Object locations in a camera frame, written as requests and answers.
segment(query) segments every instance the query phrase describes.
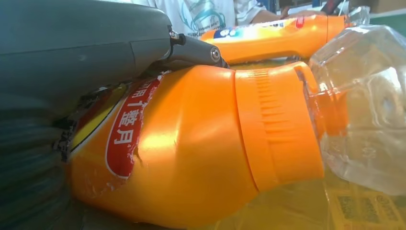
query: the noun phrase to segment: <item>orange bottle body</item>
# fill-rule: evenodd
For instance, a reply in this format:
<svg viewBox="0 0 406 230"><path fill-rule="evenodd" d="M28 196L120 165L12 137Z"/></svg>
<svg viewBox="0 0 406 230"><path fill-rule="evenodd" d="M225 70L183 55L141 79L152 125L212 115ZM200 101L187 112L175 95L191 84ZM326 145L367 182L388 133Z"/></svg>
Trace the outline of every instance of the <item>orange bottle body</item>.
<svg viewBox="0 0 406 230"><path fill-rule="evenodd" d="M243 99L244 93L258 90L256 84L244 82L277 73L281 80L290 76L293 81L286 88L296 85L303 95L296 75L302 66L262 72L196 66L114 90L73 139L73 194L134 222L185 228L226 217L260 191L322 177L308 114L301 121L285 122L284 106L290 105L274 103L279 118L273 125L277 130L272 130L261 125L272 126L271 118L256 120L247 110L255 114L261 108ZM294 107L307 111L304 97L298 101ZM269 116L272 106L260 104L267 110L263 115ZM303 135L309 137L302 141ZM296 142L306 146L298 149ZM289 159L285 145L295 143L294 151L300 152Z"/></svg>
<svg viewBox="0 0 406 230"><path fill-rule="evenodd" d="M229 64L289 56L311 57L346 27L345 16L315 15L237 26L203 34Z"/></svg>

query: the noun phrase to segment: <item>bottle cap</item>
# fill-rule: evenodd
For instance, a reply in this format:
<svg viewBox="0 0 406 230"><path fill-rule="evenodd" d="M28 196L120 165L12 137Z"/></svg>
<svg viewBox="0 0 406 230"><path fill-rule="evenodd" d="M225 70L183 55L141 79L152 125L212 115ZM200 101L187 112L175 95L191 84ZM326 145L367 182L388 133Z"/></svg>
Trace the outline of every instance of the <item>bottle cap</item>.
<svg viewBox="0 0 406 230"><path fill-rule="evenodd" d="M242 138L260 191L324 175L305 82L314 87L303 62L236 73Z"/></svg>

